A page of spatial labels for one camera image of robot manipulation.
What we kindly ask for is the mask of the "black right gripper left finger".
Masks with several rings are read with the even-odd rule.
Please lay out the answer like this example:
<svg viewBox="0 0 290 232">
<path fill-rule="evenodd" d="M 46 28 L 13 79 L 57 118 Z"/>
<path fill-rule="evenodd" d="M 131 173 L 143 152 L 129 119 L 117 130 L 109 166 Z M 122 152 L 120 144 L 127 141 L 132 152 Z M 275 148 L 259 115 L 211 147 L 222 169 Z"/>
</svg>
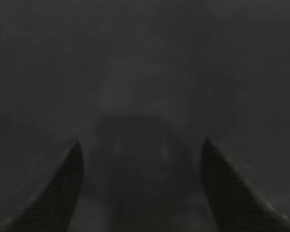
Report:
<svg viewBox="0 0 290 232">
<path fill-rule="evenodd" d="M 0 232 L 65 232 L 84 179 L 80 143 L 67 141 L 28 170 L 25 162 L 4 164 L 0 151 Z"/>
</svg>

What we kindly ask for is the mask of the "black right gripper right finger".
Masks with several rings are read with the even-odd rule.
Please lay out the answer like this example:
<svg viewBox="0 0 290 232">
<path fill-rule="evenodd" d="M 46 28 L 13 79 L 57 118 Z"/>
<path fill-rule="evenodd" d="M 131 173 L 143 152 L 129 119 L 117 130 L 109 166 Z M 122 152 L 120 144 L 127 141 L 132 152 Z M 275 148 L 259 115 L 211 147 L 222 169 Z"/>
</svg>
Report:
<svg viewBox="0 0 290 232">
<path fill-rule="evenodd" d="M 290 232 L 290 218 L 258 195 L 208 138 L 202 145 L 200 177 L 218 231 Z"/>
</svg>

